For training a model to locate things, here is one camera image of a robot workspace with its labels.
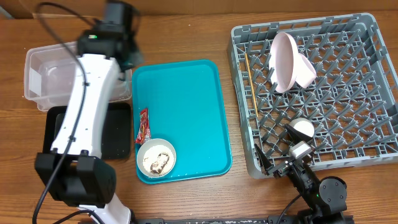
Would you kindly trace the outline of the white round plate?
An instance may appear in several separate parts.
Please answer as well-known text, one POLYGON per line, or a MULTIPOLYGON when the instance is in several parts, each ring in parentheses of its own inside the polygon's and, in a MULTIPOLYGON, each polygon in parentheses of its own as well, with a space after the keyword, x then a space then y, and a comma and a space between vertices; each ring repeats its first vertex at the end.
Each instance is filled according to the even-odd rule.
POLYGON ((276 83, 276 92, 284 93, 291 89, 295 83, 295 64, 298 59, 298 48, 294 38, 286 33, 278 33, 271 44, 271 58, 269 68, 274 71, 271 75, 271 82, 276 83))

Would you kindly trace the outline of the pink bowl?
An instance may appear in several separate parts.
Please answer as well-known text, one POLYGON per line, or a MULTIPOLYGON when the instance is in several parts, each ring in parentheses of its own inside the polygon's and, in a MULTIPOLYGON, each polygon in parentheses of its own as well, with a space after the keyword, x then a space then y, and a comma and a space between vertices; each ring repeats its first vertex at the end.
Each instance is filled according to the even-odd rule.
POLYGON ((296 76, 296 82, 302 88, 308 88, 308 86, 316 79, 317 72, 314 66, 311 64, 308 58, 304 54, 298 54, 298 70, 296 76))

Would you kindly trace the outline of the small white cup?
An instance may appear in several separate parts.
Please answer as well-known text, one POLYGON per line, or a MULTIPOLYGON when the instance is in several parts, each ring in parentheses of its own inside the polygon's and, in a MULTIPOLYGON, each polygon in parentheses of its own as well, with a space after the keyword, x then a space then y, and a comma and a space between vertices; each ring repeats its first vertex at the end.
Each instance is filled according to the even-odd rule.
POLYGON ((292 120, 289 125, 296 131, 301 132, 309 137, 313 137, 315 134, 315 128, 311 121, 306 118, 296 118, 292 120))

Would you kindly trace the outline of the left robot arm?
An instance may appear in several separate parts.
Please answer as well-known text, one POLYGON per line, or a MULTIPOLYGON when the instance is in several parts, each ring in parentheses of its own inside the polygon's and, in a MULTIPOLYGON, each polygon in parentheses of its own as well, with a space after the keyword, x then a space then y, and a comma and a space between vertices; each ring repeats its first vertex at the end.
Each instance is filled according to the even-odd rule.
POLYGON ((90 23, 71 52, 76 62, 70 100, 48 153, 35 158, 44 195, 97 223, 135 223, 116 195, 116 172, 102 160, 103 125, 114 84, 142 63, 135 37, 141 15, 123 1, 108 1, 104 18, 90 23))

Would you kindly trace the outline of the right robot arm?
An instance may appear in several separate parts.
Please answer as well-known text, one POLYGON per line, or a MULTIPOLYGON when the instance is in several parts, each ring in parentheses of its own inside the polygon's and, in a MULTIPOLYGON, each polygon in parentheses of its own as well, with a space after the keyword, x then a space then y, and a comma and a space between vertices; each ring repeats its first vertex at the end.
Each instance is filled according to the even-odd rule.
POLYGON ((353 223, 352 217, 344 216, 347 209, 347 184, 335 176, 319 179, 308 163, 313 157, 314 148, 310 145, 313 135, 289 124, 285 125, 294 145, 289 148, 289 158, 276 166, 271 164, 266 154, 255 144, 262 173, 275 178, 287 176, 298 191, 277 219, 277 223, 353 223), (306 210, 287 218, 288 209, 299 198, 308 205, 306 210))

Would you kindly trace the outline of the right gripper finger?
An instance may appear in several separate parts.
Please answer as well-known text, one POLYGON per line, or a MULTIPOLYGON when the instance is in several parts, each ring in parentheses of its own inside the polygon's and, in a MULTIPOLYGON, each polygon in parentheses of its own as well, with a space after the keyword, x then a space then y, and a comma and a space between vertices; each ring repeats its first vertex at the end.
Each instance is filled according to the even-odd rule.
POLYGON ((271 175, 271 170, 274 166, 271 164, 271 162, 269 161, 267 156, 264 154, 262 149, 257 144, 254 145, 254 148, 259 157, 259 163, 260 163, 262 173, 265 175, 271 175))
POLYGON ((294 127, 292 127, 289 124, 285 125, 285 128, 288 132, 288 135, 290 136, 290 138, 292 139, 292 142, 294 144, 298 144, 301 141, 304 141, 306 143, 310 142, 313 138, 296 130, 294 127))

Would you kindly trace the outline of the red snack wrapper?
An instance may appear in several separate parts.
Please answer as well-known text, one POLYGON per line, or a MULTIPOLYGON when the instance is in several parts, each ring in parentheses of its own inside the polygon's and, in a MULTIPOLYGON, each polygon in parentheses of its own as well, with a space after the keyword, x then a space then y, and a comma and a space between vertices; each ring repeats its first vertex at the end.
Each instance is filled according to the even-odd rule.
POLYGON ((139 129, 135 139, 136 144, 143 145, 151 139, 151 131, 149 125, 149 110, 143 109, 139 115, 139 129))

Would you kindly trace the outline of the bowl with rice leftovers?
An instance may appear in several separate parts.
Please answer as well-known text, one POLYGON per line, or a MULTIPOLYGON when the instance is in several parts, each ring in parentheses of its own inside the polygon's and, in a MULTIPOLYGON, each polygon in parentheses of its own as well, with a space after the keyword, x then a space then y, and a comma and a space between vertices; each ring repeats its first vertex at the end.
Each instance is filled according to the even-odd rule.
POLYGON ((138 169, 149 178, 165 177, 172 171, 176 161, 173 145, 164 139, 148 140, 136 154, 138 169))

